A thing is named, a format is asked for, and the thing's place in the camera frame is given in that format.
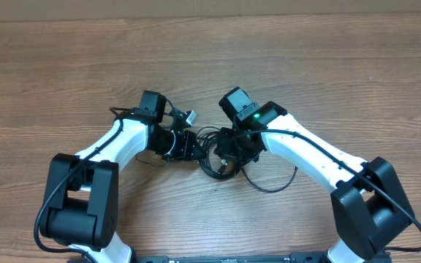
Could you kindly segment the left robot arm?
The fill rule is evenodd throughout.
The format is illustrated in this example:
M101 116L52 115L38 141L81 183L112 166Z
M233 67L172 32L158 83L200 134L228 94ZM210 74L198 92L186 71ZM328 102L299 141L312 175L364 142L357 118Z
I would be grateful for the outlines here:
M144 150L165 162L207 156L190 130L193 111L171 107L159 92L144 91L138 107L112 107L112 128L74 155L59 153L49 166L34 241L48 253L76 253L89 262L136 262L134 249L119 237L119 175Z

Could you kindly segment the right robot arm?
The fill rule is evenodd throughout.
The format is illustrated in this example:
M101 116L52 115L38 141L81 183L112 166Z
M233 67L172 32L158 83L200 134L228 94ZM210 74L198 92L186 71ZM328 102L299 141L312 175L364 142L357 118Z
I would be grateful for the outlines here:
M216 155L241 170L266 150L294 164L330 195L339 240L323 262L380 262L411 225L414 212L390 162L345 153L280 105L259 106L241 88L225 94L219 106L233 127L222 130Z

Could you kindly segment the black cable silver connector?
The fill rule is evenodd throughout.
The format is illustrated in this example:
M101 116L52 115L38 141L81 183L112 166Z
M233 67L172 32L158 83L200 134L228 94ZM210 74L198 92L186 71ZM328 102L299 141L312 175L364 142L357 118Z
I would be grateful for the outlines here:
M276 173L274 175L265 175L261 173L260 175L251 175L244 168L241 169L241 172L250 186L260 192L274 194L292 185L297 176L298 167L294 167L290 174Z

